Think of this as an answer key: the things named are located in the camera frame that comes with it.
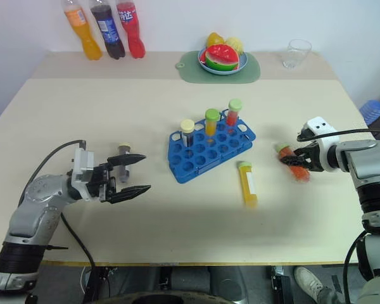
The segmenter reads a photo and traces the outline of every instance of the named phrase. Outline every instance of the blue test tube rack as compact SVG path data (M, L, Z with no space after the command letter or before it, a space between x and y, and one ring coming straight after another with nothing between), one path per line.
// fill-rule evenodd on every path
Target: blue test tube rack
M205 134L205 119L196 122L191 147L184 146L180 131L170 134L167 157L177 182L184 184L252 147L255 133L239 117L235 126L228 126L226 113L221 112L214 136Z

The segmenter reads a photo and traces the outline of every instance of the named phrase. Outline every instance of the plate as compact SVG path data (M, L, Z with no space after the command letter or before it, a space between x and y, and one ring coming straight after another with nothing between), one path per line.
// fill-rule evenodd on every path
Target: plate
M216 75L231 75L231 74L235 74L235 73L238 73L240 70L242 70L246 64L248 63L248 56L246 55L246 53L244 52L243 54L239 55L239 67L238 69L236 70L232 70L232 71L217 71L217 70L213 70L212 68L209 68L208 66L204 65L201 61L200 61L200 56L201 54L204 53L206 47L204 47L203 49L201 49L199 52L198 52L198 55L197 55L197 58L198 58L198 63L201 65L201 67L203 69L205 69L207 72L210 72L210 73L213 73L213 74L216 74Z

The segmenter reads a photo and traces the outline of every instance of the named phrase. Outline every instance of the yellow test tube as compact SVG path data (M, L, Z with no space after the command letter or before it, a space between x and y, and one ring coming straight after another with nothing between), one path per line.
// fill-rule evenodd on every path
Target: yellow test tube
M217 122L220 120L220 112L216 109L205 111L205 134L213 136L217 130Z
M252 164L243 161L238 165L238 169L241 174L242 192L245 205L256 208L258 205L258 196L256 195L255 184L253 183Z

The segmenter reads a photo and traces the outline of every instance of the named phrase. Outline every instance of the shoe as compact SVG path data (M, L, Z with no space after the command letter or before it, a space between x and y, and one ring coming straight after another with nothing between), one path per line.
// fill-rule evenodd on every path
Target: shoe
M305 267L294 268L294 279L297 285L318 303L318 294L324 288L321 281Z

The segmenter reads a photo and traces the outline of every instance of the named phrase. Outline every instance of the table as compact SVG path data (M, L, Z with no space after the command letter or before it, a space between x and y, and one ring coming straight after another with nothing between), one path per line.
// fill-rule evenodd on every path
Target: table
M350 175L314 172L293 180L273 145L294 148L310 118L337 130L365 127L331 68L311 54L296 70L275 53L254 53L261 79L252 84L190 84L174 65L182 53L148 53L143 60L51 53L0 117L0 249L20 193L55 147L87 140L96 163L117 154L120 142L147 159L132 166L127 186L151 184L138 198L110 205L78 201L65 217L98 265L287 265L341 263L362 230ZM253 147L213 170L178 184L167 163L168 135L184 118L243 100L241 118L254 130ZM352 134L343 140L371 138ZM73 147L60 151L41 174L70 170ZM258 208L244 207L236 162L253 164ZM88 265L60 223L44 260Z

